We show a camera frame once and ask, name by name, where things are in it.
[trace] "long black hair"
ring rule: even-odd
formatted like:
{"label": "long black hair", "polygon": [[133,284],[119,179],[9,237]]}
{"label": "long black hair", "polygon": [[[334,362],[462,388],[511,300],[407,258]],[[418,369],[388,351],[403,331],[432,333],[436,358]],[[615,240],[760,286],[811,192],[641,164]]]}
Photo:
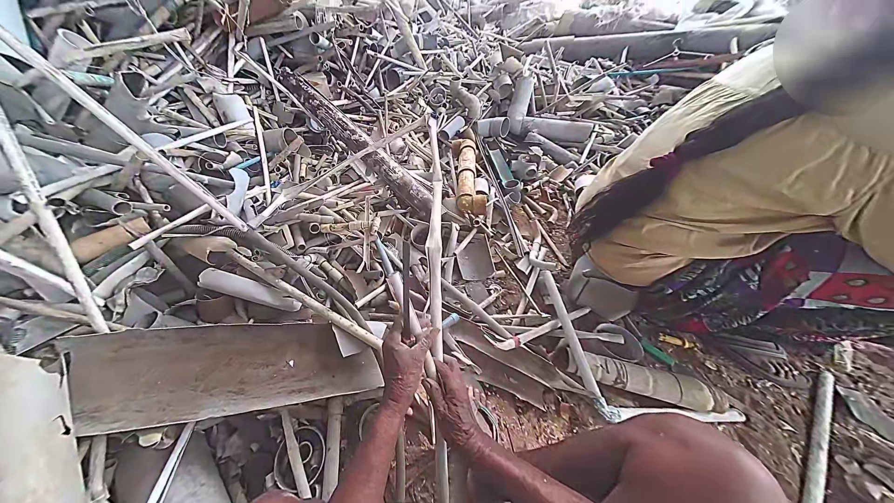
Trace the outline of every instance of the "long black hair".
{"label": "long black hair", "polygon": [[805,111],[779,87],[732,108],[707,127],[692,131],[670,154],[653,158],[650,168],[599,191],[575,214],[569,224],[574,256],[580,256],[594,240],[655,202],[684,163],[738,145],[752,134]]}

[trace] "pipe elbow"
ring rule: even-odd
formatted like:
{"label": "pipe elbow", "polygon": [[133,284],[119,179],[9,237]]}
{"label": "pipe elbow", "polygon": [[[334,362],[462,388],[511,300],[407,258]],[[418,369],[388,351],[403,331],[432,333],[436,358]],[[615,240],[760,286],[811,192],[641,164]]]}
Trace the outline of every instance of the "pipe elbow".
{"label": "pipe elbow", "polygon": [[466,108],[466,117],[470,123],[481,118],[481,100],[460,85],[459,77],[451,79],[450,92],[453,98]]}

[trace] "human hand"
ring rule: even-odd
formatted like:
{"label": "human hand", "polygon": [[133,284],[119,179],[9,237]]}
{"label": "human hand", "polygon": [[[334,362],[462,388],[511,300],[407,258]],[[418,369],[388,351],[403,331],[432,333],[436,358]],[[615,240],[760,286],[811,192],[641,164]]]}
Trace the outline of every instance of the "human hand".
{"label": "human hand", "polygon": [[425,379],[422,385],[432,402],[438,430],[453,447],[475,448],[485,434],[472,412],[472,388],[462,378],[460,364],[456,360],[449,363],[435,361],[434,367],[438,371],[438,380]]}
{"label": "human hand", "polygon": [[384,403],[394,403],[401,413],[409,409],[413,403],[413,394],[419,388],[425,372],[426,354],[432,346],[437,330],[431,328],[427,320],[421,321],[422,336],[413,347],[401,341],[402,325],[399,321],[392,324],[391,330],[385,334],[382,343],[382,366],[385,381]]}

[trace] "yellow object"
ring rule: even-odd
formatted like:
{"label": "yellow object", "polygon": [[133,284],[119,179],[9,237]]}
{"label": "yellow object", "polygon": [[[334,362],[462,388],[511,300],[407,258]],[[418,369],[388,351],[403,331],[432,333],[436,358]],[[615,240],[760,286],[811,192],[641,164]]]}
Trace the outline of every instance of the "yellow object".
{"label": "yellow object", "polygon": [[696,347],[695,343],[689,342],[686,339],[682,339],[679,337],[669,336],[667,334],[660,334],[658,336],[658,340],[662,342],[666,342],[668,344],[678,345],[683,349],[689,349],[690,347]]}
{"label": "yellow object", "polygon": [[[778,86],[772,47],[733,64],[603,168],[578,209],[688,133]],[[615,281],[648,286],[695,259],[746,257],[790,234],[837,231],[894,269],[891,215],[894,156],[853,141],[834,118],[808,113],[687,162],[659,200],[594,241],[589,257]]]}

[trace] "colorful fabric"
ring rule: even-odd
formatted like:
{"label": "colorful fabric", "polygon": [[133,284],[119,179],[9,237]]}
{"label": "colorful fabric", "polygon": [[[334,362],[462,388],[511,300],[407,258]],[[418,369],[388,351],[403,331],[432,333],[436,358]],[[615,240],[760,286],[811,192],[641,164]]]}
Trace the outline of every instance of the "colorful fabric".
{"label": "colorful fabric", "polygon": [[644,317],[696,334],[804,341],[894,335],[894,275],[833,233],[795,234],[741,259],[695,260],[641,299]]}

